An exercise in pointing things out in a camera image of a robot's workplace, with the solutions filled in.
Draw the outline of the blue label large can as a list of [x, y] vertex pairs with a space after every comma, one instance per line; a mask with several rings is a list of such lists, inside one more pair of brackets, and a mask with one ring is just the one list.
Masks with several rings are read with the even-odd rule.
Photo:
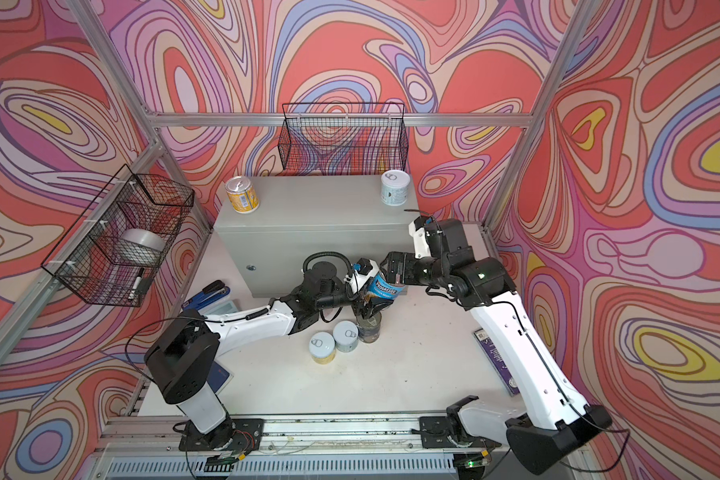
[[367, 301], [395, 301], [404, 291], [405, 286], [388, 283], [381, 272], [377, 273], [367, 284], [365, 298]]

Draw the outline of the dark tomato can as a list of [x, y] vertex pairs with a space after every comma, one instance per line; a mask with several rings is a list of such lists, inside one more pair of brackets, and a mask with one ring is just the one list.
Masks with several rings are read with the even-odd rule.
[[368, 318], [356, 318], [359, 339], [363, 343], [374, 343], [380, 336], [382, 313], [376, 313]]

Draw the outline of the pale green white can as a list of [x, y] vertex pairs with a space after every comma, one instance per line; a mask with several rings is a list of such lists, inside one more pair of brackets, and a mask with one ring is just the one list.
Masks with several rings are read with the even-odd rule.
[[388, 170], [381, 175], [381, 201], [387, 206], [402, 206], [407, 202], [411, 177], [403, 170]]

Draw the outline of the yellow corn can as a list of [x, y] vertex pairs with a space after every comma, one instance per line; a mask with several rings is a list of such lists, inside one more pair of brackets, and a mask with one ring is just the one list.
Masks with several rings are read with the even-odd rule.
[[250, 178], [236, 176], [224, 184], [232, 208], [240, 214], [249, 214], [259, 207], [259, 199]]

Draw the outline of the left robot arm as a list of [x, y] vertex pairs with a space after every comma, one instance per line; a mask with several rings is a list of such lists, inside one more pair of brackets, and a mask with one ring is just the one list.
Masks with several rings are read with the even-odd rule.
[[165, 403], [187, 417], [187, 436], [197, 434], [219, 449], [236, 430], [208, 383], [219, 355], [260, 340], [300, 333], [324, 319], [326, 310], [358, 305], [379, 267], [368, 258], [352, 263], [338, 252], [327, 251], [307, 257], [302, 273], [300, 285], [258, 309], [207, 316], [189, 310], [170, 320], [147, 350], [145, 363], [152, 382]]

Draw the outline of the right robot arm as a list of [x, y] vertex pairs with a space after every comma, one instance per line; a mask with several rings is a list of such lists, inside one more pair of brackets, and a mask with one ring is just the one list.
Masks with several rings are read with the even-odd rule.
[[523, 406], [491, 407], [470, 395], [446, 410], [449, 436], [501, 442], [530, 473], [541, 475], [601, 433], [614, 432], [602, 405], [589, 402], [562, 372], [534, 328], [502, 262], [478, 260], [456, 219], [421, 214], [409, 225], [412, 252], [388, 253], [387, 283], [421, 286], [468, 312], [493, 342]]

